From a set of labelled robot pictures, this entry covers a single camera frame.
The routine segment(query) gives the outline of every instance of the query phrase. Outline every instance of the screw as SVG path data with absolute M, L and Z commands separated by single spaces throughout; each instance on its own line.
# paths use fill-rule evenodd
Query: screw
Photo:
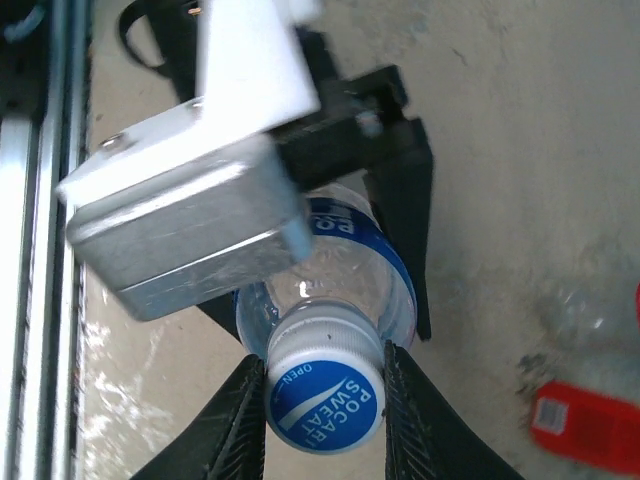
M 116 133 L 115 135 L 107 138 L 100 144 L 100 148 L 110 152 L 120 147 L 124 142 L 125 134 L 123 132 Z
M 360 130 L 369 138 L 377 137 L 384 130 L 378 115 L 373 110 L 365 110 L 356 115 L 356 121 L 360 125 Z
M 202 97 L 194 98 L 189 104 L 189 108 L 193 108 L 194 110 L 198 110 L 202 108 L 203 102 Z

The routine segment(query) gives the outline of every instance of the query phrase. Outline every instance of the metal rail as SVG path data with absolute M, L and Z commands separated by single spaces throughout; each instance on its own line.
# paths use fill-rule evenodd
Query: metal rail
M 74 474 L 81 272 L 63 234 L 70 214 L 54 189 L 85 157 L 90 1 L 48 6 L 46 35 L 26 60 L 46 53 L 46 88 L 33 92 L 39 108 L 6 100 L 19 82 L 0 85 L 2 480 Z

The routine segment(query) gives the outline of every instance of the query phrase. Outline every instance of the pocari sweat label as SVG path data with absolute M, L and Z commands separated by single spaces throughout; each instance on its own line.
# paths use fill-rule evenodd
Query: pocari sweat label
M 282 375 L 269 399 L 273 427 L 308 450 L 342 450 L 376 423 L 378 400 L 369 381 L 340 362 L 303 363 Z

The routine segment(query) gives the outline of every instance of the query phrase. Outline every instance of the black mount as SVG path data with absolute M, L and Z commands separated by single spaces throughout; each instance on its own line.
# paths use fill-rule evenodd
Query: black mount
M 195 95 L 195 2 L 138 0 L 120 17 L 119 34 L 134 61 L 173 83 L 180 101 Z M 165 63 L 151 67 L 129 44 L 127 32 L 147 15 Z M 365 170 L 365 185 L 373 211 L 402 258 L 418 300 L 418 335 L 431 338 L 425 283 L 427 232 L 431 202 L 433 155 L 419 119 L 406 119 L 408 99 L 395 66 L 354 80 L 341 78 L 324 36 L 299 30 L 322 108 L 319 112 L 273 129 L 280 156 L 301 191 Z M 375 115 L 381 130 L 367 134 L 362 116 Z M 212 299 L 199 308 L 236 339 L 231 295 Z

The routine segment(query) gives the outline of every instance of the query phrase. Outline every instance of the plastic bottle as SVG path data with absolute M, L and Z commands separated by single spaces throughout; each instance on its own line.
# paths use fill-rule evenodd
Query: plastic bottle
M 563 348 L 640 355 L 640 275 L 556 283 L 540 301 L 542 321 Z
M 332 184 L 308 201 L 312 256 L 237 292 L 236 318 L 243 345 L 266 360 L 274 432 L 333 454 L 365 443 L 382 423 L 383 345 L 411 344 L 415 294 L 364 198 Z

